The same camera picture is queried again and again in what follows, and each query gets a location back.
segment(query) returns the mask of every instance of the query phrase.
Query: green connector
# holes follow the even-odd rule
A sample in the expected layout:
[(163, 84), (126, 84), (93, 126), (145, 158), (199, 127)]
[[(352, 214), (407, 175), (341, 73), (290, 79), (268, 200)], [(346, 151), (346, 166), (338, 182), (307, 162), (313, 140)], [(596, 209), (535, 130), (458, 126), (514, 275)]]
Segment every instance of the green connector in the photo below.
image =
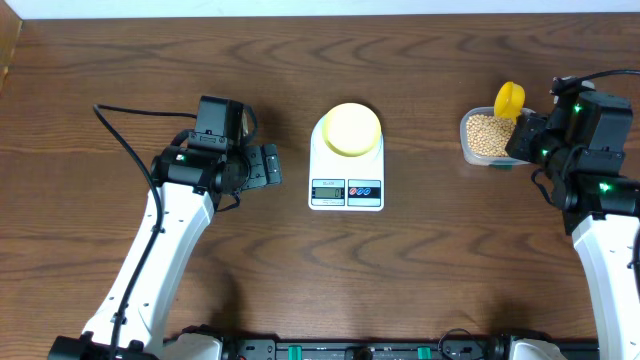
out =
[(302, 360), (302, 346), (289, 346), (289, 360)]
[(431, 359), (431, 348), (429, 347), (421, 347), (418, 348), (418, 360), (428, 360)]

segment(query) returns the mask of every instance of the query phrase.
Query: yellow measuring cup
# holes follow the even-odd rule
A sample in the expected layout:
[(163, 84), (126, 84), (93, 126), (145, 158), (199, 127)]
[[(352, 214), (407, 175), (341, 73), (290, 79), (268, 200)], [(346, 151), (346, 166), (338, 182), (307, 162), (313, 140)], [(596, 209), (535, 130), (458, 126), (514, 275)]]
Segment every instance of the yellow measuring cup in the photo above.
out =
[(508, 118), (515, 123), (523, 105), (524, 89), (513, 81), (509, 81), (500, 88), (493, 106), (493, 113), (497, 117)]

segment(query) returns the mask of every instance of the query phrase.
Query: clear plastic container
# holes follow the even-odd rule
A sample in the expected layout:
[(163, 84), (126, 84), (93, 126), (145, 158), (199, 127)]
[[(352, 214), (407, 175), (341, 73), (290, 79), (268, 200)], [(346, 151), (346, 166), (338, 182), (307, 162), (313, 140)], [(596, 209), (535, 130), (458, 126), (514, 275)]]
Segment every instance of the clear plastic container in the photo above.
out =
[[(522, 113), (532, 113), (532, 110), (522, 109)], [(462, 152), (464, 153), (464, 159), (472, 165), (525, 165), (529, 164), (526, 161), (517, 160), (510, 157), (494, 157), (478, 155), (471, 151), (469, 146), (469, 138), (467, 137), (467, 121), (473, 115), (487, 115), (493, 116), (493, 107), (480, 107), (469, 111), (460, 122), (460, 143), (462, 144)]]

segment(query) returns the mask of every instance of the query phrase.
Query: white kitchen scale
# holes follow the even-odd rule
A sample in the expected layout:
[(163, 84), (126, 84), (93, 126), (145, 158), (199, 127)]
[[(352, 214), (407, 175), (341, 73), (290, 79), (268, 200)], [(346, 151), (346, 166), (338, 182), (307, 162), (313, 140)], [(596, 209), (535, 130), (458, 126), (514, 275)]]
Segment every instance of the white kitchen scale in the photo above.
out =
[(310, 157), (311, 209), (382, 210), (384, 139), (367, 107), (343, 104), (322, 117), (311, 134)]

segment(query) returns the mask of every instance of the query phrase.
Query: wooden table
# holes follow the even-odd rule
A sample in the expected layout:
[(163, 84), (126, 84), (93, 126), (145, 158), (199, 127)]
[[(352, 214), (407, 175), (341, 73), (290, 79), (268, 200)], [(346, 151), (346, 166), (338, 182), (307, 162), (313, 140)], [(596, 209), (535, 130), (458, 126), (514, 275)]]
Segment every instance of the wooden table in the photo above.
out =
[[(510, 171), (467, 164), (459, 122), (514, 80), (549, 111), (553, 76), (639, 67), (638, 15), (28, 21), (0, 99), (0, 358), (43, 357), (107, 294), (147, 196), (97, 102), (251, 104), (284, 183), (243, 194), (196, 246), (167, 334), (208, 323), (282, 338), (437, 338), (505, 326), (596, 336), (561, 215)], [(597, 81), (633, 99), (637, 78)], [(332, 106), (381, 117), (386, 207), (307, 207), (309, 137)], [(188, 119), (108, 114), (150, 163)], [(640, 177), (640, 132), (624, 172)]]

